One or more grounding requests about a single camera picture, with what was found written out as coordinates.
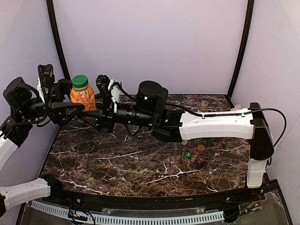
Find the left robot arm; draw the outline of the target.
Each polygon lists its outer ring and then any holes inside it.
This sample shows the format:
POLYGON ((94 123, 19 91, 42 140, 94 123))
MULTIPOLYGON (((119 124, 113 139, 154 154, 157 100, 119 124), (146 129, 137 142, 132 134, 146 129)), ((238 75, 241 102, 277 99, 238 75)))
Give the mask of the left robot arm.
MULTIPOLYGON (((72 83, 66 79, 54 82, 52 75, 40 77, 39 88, 25 83, 23 78, 14 79, 3 91, 10 106, 10 116, 0 127, 0 166, 4 167, 14 152, 22 146, 34 125, 42 127, 49 118, 54 124, 66 125, 73 119, 68 109, 83 110, 80 105, 64 102, 69 96, 72 83)), ((0 188, 0 213, 39 198, 60 198, 62 183, 51 174, 10 187, 0 188)))

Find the large yellow tea bottle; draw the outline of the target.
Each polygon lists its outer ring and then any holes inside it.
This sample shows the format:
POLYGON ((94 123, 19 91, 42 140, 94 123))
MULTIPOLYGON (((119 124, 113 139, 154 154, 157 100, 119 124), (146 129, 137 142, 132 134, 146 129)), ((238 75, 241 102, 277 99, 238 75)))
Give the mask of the large yellow tea bottle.
POLYGON ((236 104, 235 107, 231 109, 231 111, 239 111, 241 109, 242 109, 241 105, 240 104, 236 104))

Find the orange juice bottle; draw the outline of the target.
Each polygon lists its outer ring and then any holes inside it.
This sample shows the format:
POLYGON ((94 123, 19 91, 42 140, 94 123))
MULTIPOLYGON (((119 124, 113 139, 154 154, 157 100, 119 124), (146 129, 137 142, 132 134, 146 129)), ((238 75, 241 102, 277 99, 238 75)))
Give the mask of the orange juice bottle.
POLYGON ((85 112, 95 111, 97 109, 95 92, 89 84, 82 89, 76 89, 73 87, 70 93, 70 97, 72 103, 83 104, 85 106, 85 112))

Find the gold brown bottle cap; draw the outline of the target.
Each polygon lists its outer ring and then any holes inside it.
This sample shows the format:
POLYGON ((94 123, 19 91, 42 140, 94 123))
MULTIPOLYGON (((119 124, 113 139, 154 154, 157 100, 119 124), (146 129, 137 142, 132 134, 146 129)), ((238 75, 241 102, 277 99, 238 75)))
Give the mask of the gold brown bottle cap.
POLYGON ((199 144, 199 145, 197 146, 197 150, 198 150, 199 152, 203 152, 203 151, 205 151, 205 146, 202 145, 202 144, 199 144))

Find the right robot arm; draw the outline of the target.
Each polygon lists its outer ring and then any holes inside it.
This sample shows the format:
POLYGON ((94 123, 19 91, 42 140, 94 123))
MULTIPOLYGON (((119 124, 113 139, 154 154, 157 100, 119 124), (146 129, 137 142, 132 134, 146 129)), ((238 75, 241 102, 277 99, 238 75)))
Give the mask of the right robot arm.
POLYGON ((174 110, 166 109, 168 90, 154 81, 139 84, 134 105, 120 102, 123 92, 120 83, 97 82, 103 100, 95 111, 83 112, 80 118, 98 131, 113 131, 116 123, 124 126, 147 127, 153 137, 160 141, 182 142, 199 138, 233 137, 249 141, 247 171, 248 188, 259 188, 267 163, 275 152, 264 109, 256 102, 248 108, 226 112, 193 112, 175 105, 174 110))

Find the green bottle cap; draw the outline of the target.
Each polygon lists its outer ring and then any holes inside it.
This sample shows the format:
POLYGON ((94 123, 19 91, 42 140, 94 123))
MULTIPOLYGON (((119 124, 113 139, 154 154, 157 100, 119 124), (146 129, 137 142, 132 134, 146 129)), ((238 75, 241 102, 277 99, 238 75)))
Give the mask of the green bottle cap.
POLYGON ((192 153, 186 152, 185 153, 185 157, 188 158, 188 159, 190 159, 192 157, 192 153))

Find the brown coffee glass bottle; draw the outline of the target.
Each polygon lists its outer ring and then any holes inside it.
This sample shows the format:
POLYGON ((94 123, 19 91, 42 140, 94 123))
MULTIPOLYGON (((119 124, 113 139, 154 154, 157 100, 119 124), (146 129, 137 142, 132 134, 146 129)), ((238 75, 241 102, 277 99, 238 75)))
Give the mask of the brown coffee glass bottle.
POLYGON ((208 112, 208 101, 202 100, 198 106, 198 111, 202 113, 208 112))

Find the cream white bottle cap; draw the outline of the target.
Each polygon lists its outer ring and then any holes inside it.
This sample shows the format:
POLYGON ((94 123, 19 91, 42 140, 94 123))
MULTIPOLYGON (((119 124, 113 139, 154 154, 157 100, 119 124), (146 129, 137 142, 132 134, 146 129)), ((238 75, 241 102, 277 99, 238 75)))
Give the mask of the cream white bottle cap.
POLYGON ((183 141, 181 142, 182 145, 187 145, 187 143, 188 143, 187 140, 183 140, 183 141))

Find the large dark green cap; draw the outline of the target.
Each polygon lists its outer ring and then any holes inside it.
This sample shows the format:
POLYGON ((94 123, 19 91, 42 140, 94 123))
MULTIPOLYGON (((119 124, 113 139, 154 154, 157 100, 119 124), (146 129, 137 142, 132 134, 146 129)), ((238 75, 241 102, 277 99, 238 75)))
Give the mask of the large dark green cap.
POLYGON ((72 79, 72 85, 76 89, 82 89, 89 84, 88 77, 86 75, 76 75, 72 79))

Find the green plastic bottle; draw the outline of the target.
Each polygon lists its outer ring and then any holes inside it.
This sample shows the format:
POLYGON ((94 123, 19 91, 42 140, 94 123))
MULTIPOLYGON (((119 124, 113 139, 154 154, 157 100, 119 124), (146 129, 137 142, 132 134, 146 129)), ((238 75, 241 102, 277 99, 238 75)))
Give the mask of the green plastic bottle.
POLYGON ((215 141, 215 138, 203 138, 202 142, 206 144, 213 143, 215 141))

